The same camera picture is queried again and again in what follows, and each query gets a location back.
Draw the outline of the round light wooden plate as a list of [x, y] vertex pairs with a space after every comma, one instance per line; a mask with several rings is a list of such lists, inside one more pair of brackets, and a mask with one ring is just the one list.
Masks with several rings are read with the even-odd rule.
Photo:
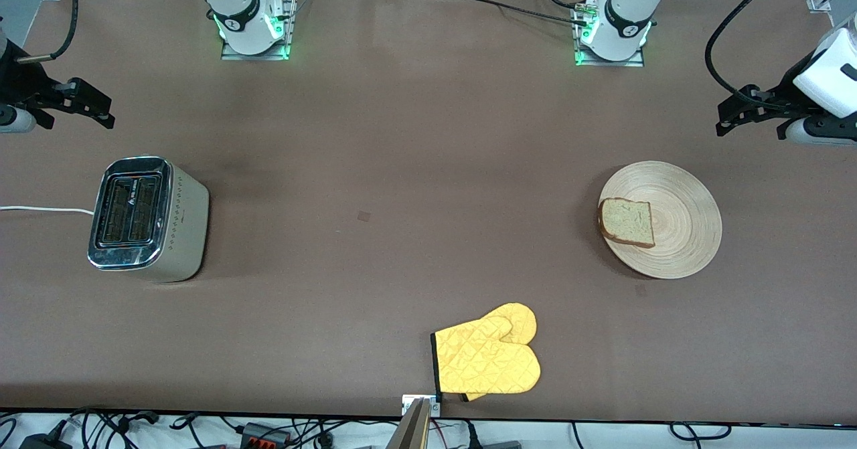
[[612, 253], [645, 276], [678, 279], [707, 266], [720, 247], [722, 218], [707, 187], [683, 168], [661, 161], [631, 163], [604, 184], [600, 201], [647, 202], [654, 246], [622, 244], [605, 236]]

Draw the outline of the slice of brown-crust bread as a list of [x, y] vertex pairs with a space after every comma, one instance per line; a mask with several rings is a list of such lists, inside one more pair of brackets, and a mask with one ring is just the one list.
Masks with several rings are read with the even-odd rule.
[[605, 198], [598, 206], [598, 223], [604, 238], [640, 248], [654, 248], [651, 203]]

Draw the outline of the silver two-slot toaster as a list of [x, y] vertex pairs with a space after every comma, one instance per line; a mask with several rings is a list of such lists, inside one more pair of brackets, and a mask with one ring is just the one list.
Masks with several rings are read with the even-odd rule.
[[202, 265], [209, 212], [206, 187], [175, 163], [116, 160], [99, 185], [88, 261], [147, 282], [190, 279]]

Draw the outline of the yellow quilted oven mitt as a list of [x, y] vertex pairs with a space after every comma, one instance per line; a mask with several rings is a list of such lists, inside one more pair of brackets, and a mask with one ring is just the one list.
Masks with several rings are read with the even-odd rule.
[[532, 390], [541, 376], [538, 358], [529, 344], [538, 331], [532, 309], [512, 302], [488, 312], [479, 321], [479, 348], [467, 358], [462, 400], [489, 394], [519, 394]]
[[511, 321], [490, 316], [431, 334], [437, 392], [472, 398], [532, 390], [541, 365], [529, 345], [504, 340], [511, 333]]

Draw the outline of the black power adapter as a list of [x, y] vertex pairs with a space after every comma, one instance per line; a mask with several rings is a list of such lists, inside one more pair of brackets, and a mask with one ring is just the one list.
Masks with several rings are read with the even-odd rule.
[[61, 440], [62, 431], [51, 431], [48, 434], [31, 434], [24, 438], [18, 449], [73, 449]]

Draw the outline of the black orange connector block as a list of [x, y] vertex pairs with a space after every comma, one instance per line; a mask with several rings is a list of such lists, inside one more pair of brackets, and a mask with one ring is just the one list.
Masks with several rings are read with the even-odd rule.
[[287, 449], [291, 443], [288, 431], [261, 424], [244, 424], [239, 449]]

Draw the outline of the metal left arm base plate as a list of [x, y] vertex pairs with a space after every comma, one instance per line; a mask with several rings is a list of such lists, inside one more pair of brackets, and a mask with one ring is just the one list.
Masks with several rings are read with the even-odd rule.
[[642, 37], [639, 38], [636, 52], [630, 58], [609, 60], [597, 55], [591, 49], [591, 46], [585, 43], [586, 40], [590, 40], [597, 33], [597, 29], [600, 26], [600, 20], [597, 15], [597, 0], [585, 0], [582, 3], [577, 3], [570, 13], [573, 20], [582, 20], [585, 23], [584, 26], [576, 25], [572, 28], [574, 58], [577, 66], [642, 68], [645, 65], [643, 46], [646, 44], [646, 35], [651, 28], [651, 23], [646, 25]]

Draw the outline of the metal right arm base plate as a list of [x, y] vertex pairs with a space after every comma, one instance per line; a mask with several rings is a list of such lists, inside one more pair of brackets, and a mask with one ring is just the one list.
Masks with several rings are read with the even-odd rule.
[[246, 25], [248, 34], [227, 34], [222, 26], [223, 60], [285, 61], [291, 57], [297, 0], [265, 0], [265, 7]]

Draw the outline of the small metal edge bracket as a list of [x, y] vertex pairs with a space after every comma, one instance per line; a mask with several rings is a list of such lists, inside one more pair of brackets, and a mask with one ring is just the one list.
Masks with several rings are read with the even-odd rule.
[[431, 403], [431, 418], [440, 418], [441, 417], [441, 399], [437, 394], [432, 395], [415, 395], [415, 394], [405, 394], [401, 399], [401, 415], [404, 416], [413, 403], [416, 403], [420, 399], [428, 400]]

